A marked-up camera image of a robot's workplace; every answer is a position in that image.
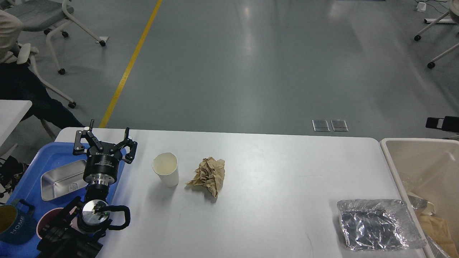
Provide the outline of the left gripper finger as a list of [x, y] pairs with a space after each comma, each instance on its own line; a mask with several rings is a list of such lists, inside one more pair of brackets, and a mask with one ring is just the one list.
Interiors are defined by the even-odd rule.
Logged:
[[124, 139], [118, 144], [113, 144], [109, 148], [109, 154], [118, 161], [124, 161], [127, 164], [133, 163], [136, 156], [138, 143], [129, 136], [130, 128], [127, 127], [124, 131]]
[[74, 139], [73, 155], [83, 155], [92, 157], [95, 155], [104, 155], [102, 142], [93, 134], [94, 119], [91, 119], [89, 127], [77, 130]]

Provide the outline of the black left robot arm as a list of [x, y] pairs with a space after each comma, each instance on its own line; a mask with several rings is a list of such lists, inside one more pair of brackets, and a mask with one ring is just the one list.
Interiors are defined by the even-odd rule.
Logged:
[[110, 186], [118, 182], [121, 162], [131, 164], [138, 143], [129, 137], [115, 144], [102, 142], [93, 134], [94, 121], [75, 134], [73, 155], [86, 155], [82, 179], [87, 183], [84, 198], [75, 197], [39, 230], [40, 258], [95, 258], [102, 249], [100, 238], [107, 231], [119, 231], [131, 223], [131, 211], [124, 205], [108, 204]]

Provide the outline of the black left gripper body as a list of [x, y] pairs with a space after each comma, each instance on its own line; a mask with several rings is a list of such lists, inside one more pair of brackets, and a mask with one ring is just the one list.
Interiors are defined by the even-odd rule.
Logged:
[[88, 184], [101, 183], [106, 186], [118, 181], [120, 161], [123, 158], [122, 151], [114, 154], [86, 152], [87, 162], [82, 176]]

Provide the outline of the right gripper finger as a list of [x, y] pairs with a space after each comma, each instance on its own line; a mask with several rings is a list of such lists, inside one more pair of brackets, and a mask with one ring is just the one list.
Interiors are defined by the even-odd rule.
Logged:
[[446, 132], [459, 133], [459, 117], [445, 116], [444, 118], [428, 117], [426, 128], [437, 129]]

